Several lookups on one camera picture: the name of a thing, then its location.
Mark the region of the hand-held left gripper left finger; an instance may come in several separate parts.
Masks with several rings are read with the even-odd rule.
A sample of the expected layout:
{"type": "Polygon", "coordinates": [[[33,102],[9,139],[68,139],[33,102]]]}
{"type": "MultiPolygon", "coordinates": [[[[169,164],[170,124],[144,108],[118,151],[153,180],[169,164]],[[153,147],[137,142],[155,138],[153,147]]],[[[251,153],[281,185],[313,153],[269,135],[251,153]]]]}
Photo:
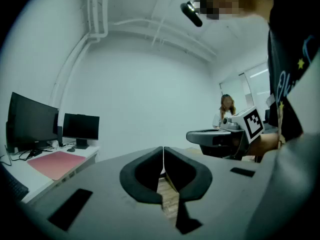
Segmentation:
{"type": "Polygon", "coordinates": [[[119,174],[120,184],[137,202],[161,204],[157,189],[162,170],[163,147],[159,146],[126,164],[119,174]]]}

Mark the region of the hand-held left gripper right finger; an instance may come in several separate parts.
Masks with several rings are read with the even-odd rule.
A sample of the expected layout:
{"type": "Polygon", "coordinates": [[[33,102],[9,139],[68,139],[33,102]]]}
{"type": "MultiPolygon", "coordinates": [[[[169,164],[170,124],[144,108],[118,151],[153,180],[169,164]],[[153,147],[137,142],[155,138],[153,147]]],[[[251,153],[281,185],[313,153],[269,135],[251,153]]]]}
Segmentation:
{"type": "Polygon", "coordinates": [[[200,200],[209,189],[213,176],[204,164],[170,147],[164,147],[163,151],[166,175],[179,194],[175,227],[181,234],[188,234],[202,223],[190,217],[186,203],[200,200]]]}

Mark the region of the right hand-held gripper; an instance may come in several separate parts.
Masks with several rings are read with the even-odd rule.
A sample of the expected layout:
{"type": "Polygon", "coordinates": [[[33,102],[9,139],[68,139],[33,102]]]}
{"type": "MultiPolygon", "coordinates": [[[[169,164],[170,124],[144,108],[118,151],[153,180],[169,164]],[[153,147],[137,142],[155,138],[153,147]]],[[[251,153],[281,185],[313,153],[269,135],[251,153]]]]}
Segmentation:
{"type": "Polygon", "coordinates": [[[198,144],[204,155],[240,161],[264,130],[263,120],[253,106],[224,117],[215,129],[189,131],[186,139],[198,144]]]}

